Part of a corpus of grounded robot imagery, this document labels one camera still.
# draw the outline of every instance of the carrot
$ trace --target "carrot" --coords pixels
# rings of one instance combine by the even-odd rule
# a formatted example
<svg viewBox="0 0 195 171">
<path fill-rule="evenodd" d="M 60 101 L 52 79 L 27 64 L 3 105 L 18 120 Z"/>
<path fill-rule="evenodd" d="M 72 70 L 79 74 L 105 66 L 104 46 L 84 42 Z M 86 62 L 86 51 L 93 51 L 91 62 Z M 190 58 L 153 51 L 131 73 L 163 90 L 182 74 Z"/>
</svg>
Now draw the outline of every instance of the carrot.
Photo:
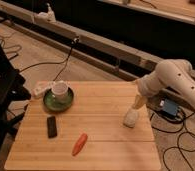
<svg viewBox="0 0 195 171">
<path fill-rule="evenodd" d="M 75 143 L 75 146 L 72 150 L 72 155 L 73 156 L 76 156 L 80 151 L 81 149 L 83 148 L 84 144 L 86 143 L 88 139 L 88 135 L 83 133 L 80 138 L 77 140 L 77 142 Z"/>
</svg>

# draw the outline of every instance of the wire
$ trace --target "wire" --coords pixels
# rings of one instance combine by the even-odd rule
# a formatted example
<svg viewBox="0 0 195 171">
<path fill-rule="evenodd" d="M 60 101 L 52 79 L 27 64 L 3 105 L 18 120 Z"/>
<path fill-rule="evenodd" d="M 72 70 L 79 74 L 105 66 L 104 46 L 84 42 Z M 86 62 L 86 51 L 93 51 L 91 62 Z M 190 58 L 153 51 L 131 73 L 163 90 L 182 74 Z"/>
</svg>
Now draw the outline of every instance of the wire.
<svg viewBox="0 0 195 171">
<path fill-rule="evenodd" d="M 7 109 L 7 111 L 8 111 L 10 114 L 12 114 L 14 117 L 16 117 L 16 114 L 13 113 L 10 109 Z"/>
<path fill-rule="evenodd" d="M 177 113 L 177 116 L 175 116 L 174 118 L 168 117 L 165 112 L 160 113 L 160 112 L 156 111 L 156 114 L 159 115 L 164 120 L 166 120 L 167 122 L 172 123 L 172 124 L 181 124 L 181 123 L 183 123 L 184 119 L 186 118 L 186 114 L 181 112 L 180 109 Z"/>
<path fill-rule="evenodd" d="M 61 61 L 61 62 L 40 62 L 40 63 L 30 65 L 30 66 L 20 70 L 20 73 L 22 73 L 22 72 L 24 72 L 24 71 L 26 71 L 26 70 L 28 70 L 30 68 L 33 68 L 33 67 L 36 67 L 36 66 L 40 66 L 40 65 L 55 65 L 55 64 L 60 65 L 60 64 L 64 64 L 65 63 L 65 66 L 59 71 L 59 73 L 53 79 L 53 81 L 57 80 L 58 76 L 66 69 L 66 67 L 68 65 L 69 58 L 70 58 L 71 53 L 72 53 L 72 50 L 73 50 L 73 48 L 75 47 L 75 45 L 78 42 L 79 42 L 79 38 L 74 38 L 74 40 L 71 42 L 71 48 L 69 50 L 68 56 L 63 61 Z"/>
<path fill-rule="evenodd" d="M 8 56 L 8 54 L 13 54 L 11 57 L 8 57 L 9 60 L 12 60 L 14 59 L 15 57 L 18 56 L 18 52 L 20 50 L 22 50 L 22 46 L 21 45 L 13 45 L 13 46 L 8 46 L 8 47 L 5 47 L 6 45 L 6 41 L 5 39 L 10 39 L 16 32 L 13 32 L 11 35 L 9 36 L 1 36 L 0 35 L 0 44 L 1 44 L 1 47 L 4 49 L 5 51 L 5 54 Z"/>
<path fill-rule="evenodd" d="M 153 114 L 152 114 L 150 120 L 153 119 L 153 117 L 155 116 L 155 114 L 156 114 L 156 113 L 153 113 Z M 153 125 L 152 125 L 152 128 L 155 129 L 155 130 L 157 130 L 157 131 L 160 131 L 160 132 L 164 132 L 164 133 L 168 133 L 168 134 L 176 134 L 176 133 L 178 133 L 178 132 L 180 132 L 180 131 L 183 130 L 184 124 L 182 123 L 181 127 L 180 127 L 178 130 L 176 130 L 176 131 L 167 131 L 167 130 L 163 130 L 163 129 L 157 128 L 157 127 L 155 127 L 155 126 L 153 126 Z"/>
<path fill-rule="evenodd" d="M 192 116 L 194 116 L 194 115 L 195 115 L 195 112 L 193 112 L 193 113 L 190 114 L 189 116 L 186 116 L 185 111 L 184 111 L 182 108 L 179 108 L 179 113 L 180 113 L 180 114 L 182 115 L 182 117 L 183 117 L 183 118 L 182 118 L 182 122 L 179 122 L 179 121 L 178 121 L 179 124 L 182 124 L 182 126 L 181 126 L 181 128 L 180 128 L 179 130 L 173 131 L 173 132 L 172 132 L 172 131 L 167 131 L 167 130 L 161 130 L 161 129 L 156 128 L 156 127 L 154 127 L 154 126 L 152 126 L 152 128 L 154 128 L 154 129 L 156 129 L 156 130 L 158 130 L 158 131 L 160 131 L 160 132 L 163 132 L 163 133 L 178 133 L 178 132 L 182 131 L 183 129 L 185 129 L 184 132 L 182 132 L 180 135 L 178 135 L 178 137 L 177 137 L 177 145 L 176 145 L 176 146 L 169 147 L 169 148 L 167 148 L 167 149 L 163 152 L 163 163 L 164 163 L 166 169 L 170 171 L 171 169 L 168 167 L 168 165 L 167 165 L 167 163 L 166 163 L 166 154 L 167 154 L 168 151 L 170 151 L 170 150 L 177 149 L 177 150 L 179 151 L 179 153 L 181 154 L 181 156 L 183 157 L 183 159 L 185 160 L 185 162 L 187 163 L 187 165 L 189 166 L 189 168 L 190 168 L 192 171 L 194 171 L 194 169 L 193 169 L 191 163 L 188 161 L 188 159 L 186 158 L 186 156 L 184 155 L 183 152 L 190 152 L 190 153 L 192 153 L 192 152 L 195 152 L 195 148 L 194 148 L 194 149 L 186 149 L 186 148 L 183 148 L 183 147 L 181 147 L 180 142 L 181 142 L 182 137 L 183 137 L 184 135 L 187 135 L 187 134 L 189 134 L 193 139 L 195 139 L 195 134 L 192 133 L 191 131 L 189 131 L 188 128 L 187 128 L 187 125 L 186 125 L 186 121 L 187 121 L 189 118 L 191 118 Z M 157 113 L 157 112 L 152 113 L 152 115 L 151 115 L 151 117 L 150 117 L 150 120 L 152 120 L 156 114 L 158 114 L 158 116 L 161 117 L 162 119 L 166 120 L 165 117 L 162 117 L 162 115 L 159 115 L 159 113 Z"/>
<path fill-rule="evenodd" d="M 143 3 L 146 3 L 146 4 L 149 4 L 149 5 L 151 5 L 154 9 L 157 9 L 157 6 L 155 6 L 155 5 L 152 4 L 151 2 L 147 2 L 147 1 L 145 1 L 145 0 L 139 0 L 139 1 L 141 1 L 141 2 L 143 2 Z"/>
<path fill-rule="evenodd" d="M 72 49 L 73 49 L 73 46 L 71 47 L 70 51 L 69 51 L 69 54 L 68 54 L 68 57 L 66 59 L 66 63 L 65 63 L 65 66 L 59 71 L 59 73 L 56 75 L 56 77 L 53 79 L 53 81 L 56 81 L 57 78 L 59 77 L 59 75 L 66 69 L 67 65 L 68 65 L 68 61 L 69 61 L 69 58 L 70 58 L 70 55 L 72 53 Z"/>
</svg>

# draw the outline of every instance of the floor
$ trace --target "floor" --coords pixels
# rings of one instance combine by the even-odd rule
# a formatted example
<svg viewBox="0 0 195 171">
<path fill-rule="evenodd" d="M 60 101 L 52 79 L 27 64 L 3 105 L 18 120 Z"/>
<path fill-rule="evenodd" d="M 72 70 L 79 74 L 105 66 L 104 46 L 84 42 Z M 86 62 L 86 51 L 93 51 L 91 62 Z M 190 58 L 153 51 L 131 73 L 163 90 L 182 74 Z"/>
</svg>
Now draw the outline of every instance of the floor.
<svg viewBox="0 0 195 171">
<path fill-rule="evenodd" d="M 122 0 L 110 0 L 112 2 L 121 3 Z M 189 0 L 134 0 L 130 2 L 132 5 L 139 5 L 148 8 L 156 8 L 163 12 L 169 12 L 173 14 L 180 14 L 183 16 L 189 16 L 195 18 L 195 4 L 189 3 Z"/>
<path fill-rule="evenodd" d="M 22 46 L 22 49 L 18 52 L 19 56 L 11 60 L 11 63 L 20 70 L 35 63 L 44 61 L 59 62 L 67 57 L 66 53 L 54 49 L 53 47 L 50 47 L 42 42 L 39 42 L 3 24 L 0 24 L 0 35 L 3 37 L 8 36 L 10 37 L 12 35 L 12 37 L 4 39 L 6 42 L 4 47 L 13 46 L 17 44 Z M 17 49 L 17 47 L 14 47 L 13 49 L 5 49 L 5 51 L 8 52 L 15 49 Z M 62 68 L 61 65 L 40 65 L 22 72 L 21 74 L 26 78 L 25 87 L 31 91 L 37 81 L 52 80 L 53 78 L 55 78 L 55 76 L 58 74 L 61 68 Z M 61 79 L 65 81 L 121 80 L 120 78 L 111 75 L 107 72 L 104 72 L 98 68 L 95 68 L 94 66 L 84 61 L 78 60 L 73 56 L 71 56 L 66 69 L 58 77 L 58 80 Z M 10 106 L 10 109 L 15 114 L 17 114 L 22 111 L 22 109 L 20 108 L 22 108 L 25 104 L 27 104 L 27 102 L 14 103 Z M 175 131 L 180 128 L 180 125 L 169 124 L 168 122 L 165 122 L 164 120 L 159 118 L 157 115 L 155 115 L 152 118 L 151 123 L 154 127 L 167 131 Z M 186 125 L 188 130 L 195 134 L 195 115 L 187 119 Z M 153 129 L 153 132 L 155 135 L 159 156 L 162 162 L 162 171 L 166 171 L 167 169 L 163 164 L 163 152 L 169 147 L 177 146 L 178 136 L 181 133 L 185 132 L 185 130 L 173 134 L 163 133 L 161 131 L 157 131 L 156 129 Z M 12 145 L 12 141 L 13 141 L 12 137 L 8 136 L 1 149 L 0 171 L 4 170 L 3 169 L 4 162 L 7 158 L 8 152 Z M 180 138 L 180 146 L 181 148 L 184 149 L 186 148 L 188 150 L 195 149 L 195 139 L 193 138 L 193 136 L 190 136 L 189 134 L 183 134 Z M 185 157 L 188 159 L 188 161 L 191 163 L 195 171 L 195 152 L 184 151 L 183 153 Z M 166 152 L 165 161 L 170 170 L 172 171 L 191 170 L 190 167 L 184 161 L 183 157 L 180 155 L 180 151 L 178 151 L 178 149 L 176 148 L 172 148 L 171 150 Z"/>
</svg>

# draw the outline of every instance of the mug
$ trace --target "mug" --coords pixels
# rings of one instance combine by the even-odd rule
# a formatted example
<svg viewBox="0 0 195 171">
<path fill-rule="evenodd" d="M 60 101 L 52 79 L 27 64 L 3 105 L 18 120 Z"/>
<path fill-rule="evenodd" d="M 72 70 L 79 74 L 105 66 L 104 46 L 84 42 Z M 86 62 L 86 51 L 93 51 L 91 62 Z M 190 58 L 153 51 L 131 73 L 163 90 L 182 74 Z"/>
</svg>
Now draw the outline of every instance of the mug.
<svg viewBox="0 0 195 171">
<path fill-rule="evenodd" d="M 68 85 L 64 81 L 56 82 L 51 91 L 56 99 L 59 101 L 63 101 L 68 96 Z"/>
</svg>

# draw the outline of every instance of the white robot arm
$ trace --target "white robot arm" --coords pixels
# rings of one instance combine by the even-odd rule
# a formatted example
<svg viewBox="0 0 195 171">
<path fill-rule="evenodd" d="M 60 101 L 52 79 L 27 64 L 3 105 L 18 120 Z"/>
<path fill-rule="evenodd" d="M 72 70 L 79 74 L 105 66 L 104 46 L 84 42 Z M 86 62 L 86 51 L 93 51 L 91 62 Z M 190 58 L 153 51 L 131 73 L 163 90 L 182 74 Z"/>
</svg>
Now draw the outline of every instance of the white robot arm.
<svg viewBox="0 0 195 171">
<path fill-rule="evenodd" d="M 190 76 L 191 64 L 187 60 L 163 60 L 149 75 L 137 80 L 142 96 L 152 97 L 161 89 L 171 87 L 195 109 L 195 81 Z"/>
</svg>

